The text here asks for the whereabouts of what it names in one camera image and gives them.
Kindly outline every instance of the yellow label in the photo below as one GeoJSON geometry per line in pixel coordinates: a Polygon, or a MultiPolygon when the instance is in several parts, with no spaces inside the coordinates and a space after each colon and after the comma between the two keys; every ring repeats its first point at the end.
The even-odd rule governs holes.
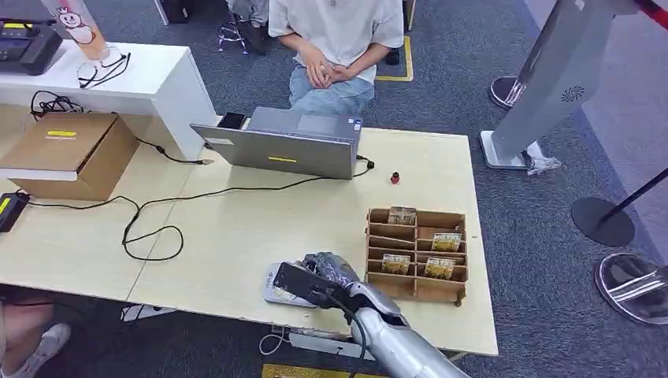
{"type": "Polygon", "coordinates": [[[5,211],[5,208],[9,204],[9,198],[5,198],[2,203],[0,203],[0,215],[2,215],[2,212],[5,211]]]}
{"type": "Polygon", "coordinates": [[[46,132],[46,134],[51,136],[76,136],[75,132],[46,132]]]}
{"type": "Polygon", "coordinates": [[[286,162],[286,163],[296,163],[297,162],[295,159],[286,159],[284,157],[279,157],[278,158],[278,157],[274,157],[274,156],[269,156],[268,158],[269,158],[269,160],[283,161],[283,162],[286,162]]]}
{"type": "MultiPolygon", "coordinates": [[[[29,28],[32,28],[32,24],[26,24],[29,28]]],[[[23,24],[5,24],[4,28],[14,28],[14,29],[23,29],[25,26],[23,24]]]]}

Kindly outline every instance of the laptop lid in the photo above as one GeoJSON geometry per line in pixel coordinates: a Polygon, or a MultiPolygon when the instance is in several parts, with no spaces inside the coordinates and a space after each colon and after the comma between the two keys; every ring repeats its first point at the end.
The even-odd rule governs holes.
{"type": "Polygon", "coordinates": [[[348,142],[191,125],[228,163],[244,167],[351,180],[353,145],[348,142]]]}

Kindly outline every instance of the person's hand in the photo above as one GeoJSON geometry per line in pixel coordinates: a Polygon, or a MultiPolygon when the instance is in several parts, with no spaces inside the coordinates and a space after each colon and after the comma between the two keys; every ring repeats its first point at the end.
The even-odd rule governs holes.
{"type": "Polygon", "coordinates": [[[333,65],[327,70],[327,76],[330,83],[337,83],[339,81],[348,81],[355,77],[355,74],[345,65],[333,65]]]}
{"type": "Polygon", "coordinates": [[[304,63],[306,63],[306,74],[311,85],[317,89],[328,88],[331,81],[326,72],[330,63],[322,51],[314,44],[307,43],[299,50],[299,53],[304,58],[304,63]]]}

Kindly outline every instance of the white sneaker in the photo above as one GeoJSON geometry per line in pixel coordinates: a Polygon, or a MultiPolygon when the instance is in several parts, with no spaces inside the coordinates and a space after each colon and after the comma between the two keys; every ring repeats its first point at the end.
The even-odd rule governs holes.
{"type": "Polygon", "coordinates": [[[11,376],[2,374],[2,378],[33,378],[37,370],[46,364],[53,356],[58,354],[62,347],[67,343],[72,329],[64,323],[56,324],[42,335],[42,341],[39,342],[35,353],[28,357],[21,369],[11,376]]]}

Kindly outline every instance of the brown cardboard box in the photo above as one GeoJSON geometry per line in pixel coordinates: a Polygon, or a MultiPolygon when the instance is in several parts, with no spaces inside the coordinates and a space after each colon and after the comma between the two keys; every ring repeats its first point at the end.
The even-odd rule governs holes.
{"type": "Polygon", "coordinates": [[[105,201],[138,145],[117,114],[50,113],[0,159],[0,177],[37,198],[105,201]]]}

